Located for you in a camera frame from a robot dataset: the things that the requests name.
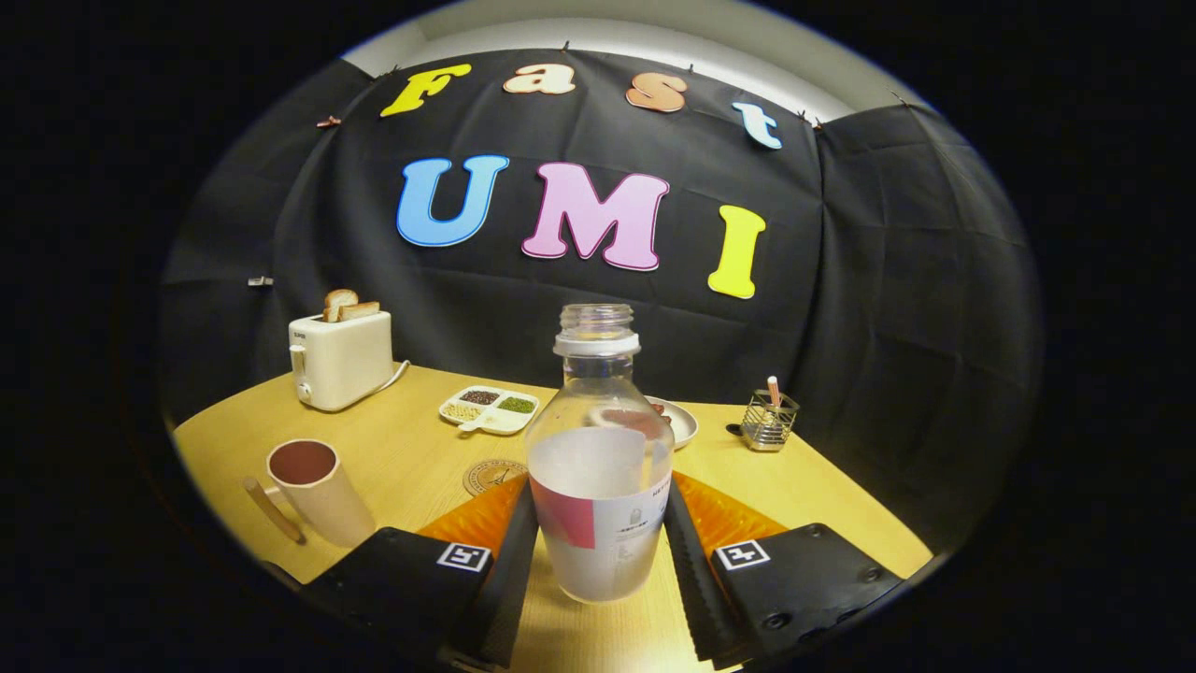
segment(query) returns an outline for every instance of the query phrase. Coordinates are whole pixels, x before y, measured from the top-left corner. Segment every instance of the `orange letter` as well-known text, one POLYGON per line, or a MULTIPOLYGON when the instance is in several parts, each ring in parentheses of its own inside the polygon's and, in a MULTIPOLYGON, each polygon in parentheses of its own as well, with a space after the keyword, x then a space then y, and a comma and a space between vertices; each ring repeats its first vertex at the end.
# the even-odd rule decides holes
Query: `orange letter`
POLYGON ((678 91, 685 91, 689 85, 679 77, 646 72, 631 78, 631 86, 634 88, 627 90, 627 102, 636 108, 676 112, 685 106, 685 97, 678 91))
POLYGON ((502 85, 511 93, 568 93, 576 88, 573 85, 573 68, 561 63, 539 63, 524 66, 515 71, 519 77, 512 77, 502 85))
POLYGON ((447 68, 440 68, 438 71, 427 71, 413 74, 407 78, 409 84, 402 92, 399 92, 398 98, 395 98, 395 102, 378 116, 389 117, 390 115, 408 112, 419 108, 423 104, 425 93, 428 96, 440 93, 440 91, 448 85, 448 79, 451 79, 452 75, 462 77, 470 69, 469 63, 460 63, 457 66, 448 66, 447 68))

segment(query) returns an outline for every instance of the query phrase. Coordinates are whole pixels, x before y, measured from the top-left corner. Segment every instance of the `mug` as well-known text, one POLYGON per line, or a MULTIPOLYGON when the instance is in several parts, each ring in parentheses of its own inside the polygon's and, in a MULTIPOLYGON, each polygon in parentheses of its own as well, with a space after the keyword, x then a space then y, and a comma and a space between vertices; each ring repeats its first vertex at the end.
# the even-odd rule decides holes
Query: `mug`
POLYGON ((303 542, 303 536, 279 512, 276 504, 282 501, 289 502, 312 531, 341 547, 355 547, 377 530, 331 446, 318 440, 283 442, 266 457, 266 473, 275 487, 262 490, 250 478, 245 489, 262 512, 297 543, 303 542))

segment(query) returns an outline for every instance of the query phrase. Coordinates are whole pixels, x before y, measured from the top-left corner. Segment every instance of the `pink straw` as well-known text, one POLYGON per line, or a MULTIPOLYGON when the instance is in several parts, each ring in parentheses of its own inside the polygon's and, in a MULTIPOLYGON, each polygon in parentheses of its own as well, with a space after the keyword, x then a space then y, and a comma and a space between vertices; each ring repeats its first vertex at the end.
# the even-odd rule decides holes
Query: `pink straw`
POLYGON ((768 394, 773 397, 773 406, 781 406, 781 390, 776 387, 776 378, 768 378, 768 394))

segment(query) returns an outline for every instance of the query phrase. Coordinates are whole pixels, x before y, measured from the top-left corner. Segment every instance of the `black cloth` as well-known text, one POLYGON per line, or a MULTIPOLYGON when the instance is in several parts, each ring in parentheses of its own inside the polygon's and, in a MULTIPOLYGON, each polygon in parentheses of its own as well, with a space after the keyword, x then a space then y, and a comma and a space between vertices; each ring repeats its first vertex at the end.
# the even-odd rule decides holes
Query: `black cloth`
MULTIPOLYGON (((893 105, 819 129, 701 74, 610 54, 509 50, 368 81, 330 66, 240 140, 197 196, 164 280, 164 381, 182 422, 289 369, 286 326, 352 287, 392 313, 393 355, 419 366, 557 386, 561 306, 622 301, 643 345, 647 394, 745 404, 775 374, 801 405, 797 432, 935 552, 965 538, 1020 445, 1042 365, 1037 280, 1000 184, 930 110, 893 105), (468 62, 411 111, 382 117, 415 73, 468 62), (563 94, 508 93, 532 63, 574 68, 563 94), (628 104, 641 72, 681 77, 685 108, 628 104), (776 120, 752 140, 732 103, 776 120), (317 129, 334 114, 343 122, 317 129), (283 147, 270 154, 271 146, 283 147), (460 212, 462 164, 501 154, 481 230, 450 246, 403 239, 403 169, 452 167, 431 214, 460 212), (651 271, 600 250, 535 258, 550 161, 584 166, 599 198, 630 173, 669 182, 651 271), (708 287, 722 204, 761 215, 749 299, 708 287), (268 275, 273 286, 250 287, 268 275)), ((708 433, 720 429, 706 429, 708 433)))

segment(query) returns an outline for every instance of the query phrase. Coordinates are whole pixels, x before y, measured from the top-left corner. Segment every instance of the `pink letter m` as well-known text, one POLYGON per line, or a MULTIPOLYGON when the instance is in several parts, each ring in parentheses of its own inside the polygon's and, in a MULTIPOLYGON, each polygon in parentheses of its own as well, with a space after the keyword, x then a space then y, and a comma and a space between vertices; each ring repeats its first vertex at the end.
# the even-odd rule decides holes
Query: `pink letter m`
POLYGON ((660 198, 669 183, 651 175, 631 173, 599 202, 586 169, 569 163, 550 163, 537 171, 544 178, 544 203, 539 208, 536 233, 523 243, 533 257, 565 256, 568 245, 561 227, 568 218, 578 253, 588 259, 606 233, 615 228, 615 241, 603 250, 606 263, 634 270, 652 270, 660 264, 652 249, 660 198))

